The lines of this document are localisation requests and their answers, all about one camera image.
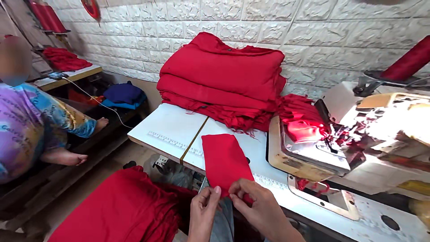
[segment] thread spool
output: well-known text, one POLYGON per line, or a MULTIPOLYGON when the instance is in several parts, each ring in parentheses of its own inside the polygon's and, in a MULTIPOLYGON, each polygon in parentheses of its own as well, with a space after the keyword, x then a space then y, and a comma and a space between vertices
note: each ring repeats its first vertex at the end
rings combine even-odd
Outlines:
POLYGON ((427 35, 387 70, 381 78, 392 81, 406 81, 430 62, 430 35, 427 35))

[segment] sewing machine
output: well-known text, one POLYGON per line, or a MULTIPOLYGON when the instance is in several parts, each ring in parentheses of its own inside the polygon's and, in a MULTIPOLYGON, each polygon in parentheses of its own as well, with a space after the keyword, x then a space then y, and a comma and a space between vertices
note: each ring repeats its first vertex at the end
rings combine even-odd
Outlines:
POLYGON ((367 193, 399 193, 430 200, 430 92, 393 86, 342 82, 316 104, 332 135, 294 144, 279 118, 271 130, 269 163, 297 177, 322 180, 367 193))

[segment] white table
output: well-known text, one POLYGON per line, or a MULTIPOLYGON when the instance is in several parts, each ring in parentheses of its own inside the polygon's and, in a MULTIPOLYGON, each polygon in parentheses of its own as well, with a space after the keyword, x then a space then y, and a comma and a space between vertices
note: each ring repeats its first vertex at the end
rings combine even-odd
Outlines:
MULTIPOLYGON (((94 75, 102 71, 103 69, 101 68, 101 66, 92 65, 90 67, 85 67, 77 71, 64 71, 63 73, 69 76, 67 79, 69 79, 70 81, 77 81, 79 79, 86 78, 90 75, 94 75)), ((56 87, 65 85, 67 83, 68 81, 64 79, 54 80, 51 78, 44 78, 44 79, 37 80, 32 84, 40 88, 42 91, 48 91, 56 87)))
POLYGON ((359 242, 430 241, 426 227, 416 216, 359 195, 353 194, 360 215, 360 219, 354 221, 293 194, 287 186, 288 174, 273 168, 266 161, 266 133, 259 130, 254 131, 255 138, 252 138, 243 133, 234 133, 224 124, 204 115, 162 104, 132 129, 128 136, 138 144, 205 174, 201 136, 222 133, 233 134, 237 138, 245 156, 251 161, 249 166, 255 181, 268 188, 280 206, 335 231, 340 234, 337 239, 359 242), (386 226, 381 215, 394 219, 401 229, 395 231, 386 226))

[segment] fabric scraps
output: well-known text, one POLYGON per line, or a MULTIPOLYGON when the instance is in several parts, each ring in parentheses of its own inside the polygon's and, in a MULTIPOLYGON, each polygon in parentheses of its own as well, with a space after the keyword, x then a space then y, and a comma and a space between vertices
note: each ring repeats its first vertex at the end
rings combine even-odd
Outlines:
POLYGON ((329 127, 307 95, 288 94, 276 103, 279 118, 287 126, 288 136, 294 143, 313 142, 329 136, 329 127))
POLYGON ((60 71, 77 71, 92 66, 88 61, 79 59, 77 55, 64 48, 47 47, 43 50, 43 54, 53 68, 60 71))

